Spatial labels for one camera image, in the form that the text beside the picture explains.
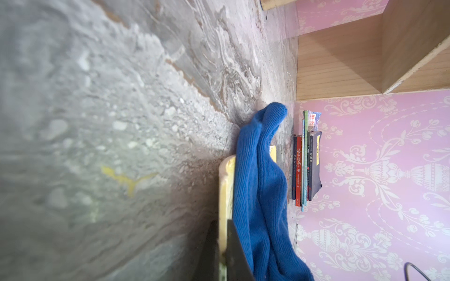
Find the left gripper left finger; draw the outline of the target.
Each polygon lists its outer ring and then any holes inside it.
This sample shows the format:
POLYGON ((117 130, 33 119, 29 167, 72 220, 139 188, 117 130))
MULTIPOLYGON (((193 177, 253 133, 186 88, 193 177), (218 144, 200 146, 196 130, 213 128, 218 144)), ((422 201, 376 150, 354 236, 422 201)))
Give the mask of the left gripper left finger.
POLYGON ((219 280, 219 227, 218 221, 212 221, 200 254, 198 265, 193 274, 193 281, 219 280))

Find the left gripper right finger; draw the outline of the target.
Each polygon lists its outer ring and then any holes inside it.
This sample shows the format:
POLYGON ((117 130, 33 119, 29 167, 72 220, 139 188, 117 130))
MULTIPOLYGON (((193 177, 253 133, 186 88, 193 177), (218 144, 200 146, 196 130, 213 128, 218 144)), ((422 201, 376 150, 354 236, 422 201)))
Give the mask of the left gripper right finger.
POLYGON ((255 281, 232 220, 227 220, 226 266, 228 281, 255 281))

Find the blue cloth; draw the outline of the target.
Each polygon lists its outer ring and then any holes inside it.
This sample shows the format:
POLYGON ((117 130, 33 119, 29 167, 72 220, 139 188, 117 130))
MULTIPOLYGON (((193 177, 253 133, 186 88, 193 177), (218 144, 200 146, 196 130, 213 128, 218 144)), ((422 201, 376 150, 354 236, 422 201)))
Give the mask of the blue cloth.
POLYGON ((257 281, 311 281, 294 252, 287 221, 288 183, 270 156, 271 141, 287 116, 271 103, 242 127, 236 151, 233 221, 247 264, 257 281))

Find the yellow history picture book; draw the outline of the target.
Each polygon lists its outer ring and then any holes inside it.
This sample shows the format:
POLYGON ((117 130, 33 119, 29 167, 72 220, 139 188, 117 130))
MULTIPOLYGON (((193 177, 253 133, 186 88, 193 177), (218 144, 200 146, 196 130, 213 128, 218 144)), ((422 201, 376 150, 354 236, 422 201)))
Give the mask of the yellow history picture book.
POLYGON ((223 160, 219 166, 219 281, 227 281, 227 220, 233 221, 235 169, 235 155, 223 160))

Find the colourful sunflower magazine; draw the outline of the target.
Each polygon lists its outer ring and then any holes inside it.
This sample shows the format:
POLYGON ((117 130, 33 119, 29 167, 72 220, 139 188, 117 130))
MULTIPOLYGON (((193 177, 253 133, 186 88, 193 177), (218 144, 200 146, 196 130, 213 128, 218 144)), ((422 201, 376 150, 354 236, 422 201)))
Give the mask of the colourful sunflower magazine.
POLYGON ((321 113, 305 110, 302 124, 302 199, 301 210, 305 211, 308 202, 308 163, 309 163, 309 134, 318 129, 321 113))

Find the navy Guiguzi book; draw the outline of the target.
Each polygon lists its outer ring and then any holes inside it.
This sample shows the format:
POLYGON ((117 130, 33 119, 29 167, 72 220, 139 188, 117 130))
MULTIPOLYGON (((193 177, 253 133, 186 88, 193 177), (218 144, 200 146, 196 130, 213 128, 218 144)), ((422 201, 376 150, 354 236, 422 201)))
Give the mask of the navy Guiguzi book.
POLYGON ((295 201, 296 199, 296 139, 297 136, 293 135, 293 157, 292 157, 292 186, 291 186, 291 199, 295 201))

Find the red manga comic book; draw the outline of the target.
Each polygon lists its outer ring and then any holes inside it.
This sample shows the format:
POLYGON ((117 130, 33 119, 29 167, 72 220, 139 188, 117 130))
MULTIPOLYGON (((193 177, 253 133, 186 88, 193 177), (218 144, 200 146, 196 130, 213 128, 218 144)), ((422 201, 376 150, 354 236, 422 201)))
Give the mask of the red manga comic book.
POLYGON ((302 137, 296 136, 296 164, 295 164, 295 205, 301 207, 302 197, 302 137))

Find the dark blue book yellow label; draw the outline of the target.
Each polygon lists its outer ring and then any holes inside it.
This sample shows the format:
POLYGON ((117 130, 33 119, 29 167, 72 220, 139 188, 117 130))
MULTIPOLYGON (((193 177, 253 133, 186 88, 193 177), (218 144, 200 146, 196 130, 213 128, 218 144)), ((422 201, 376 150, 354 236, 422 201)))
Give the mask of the dark blue book yellow label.
POLYGON ((320 179, 320 139, 321 131, 312 131, 309 134, 309 163, 308 163, 308 201, 322 188, 320 179))

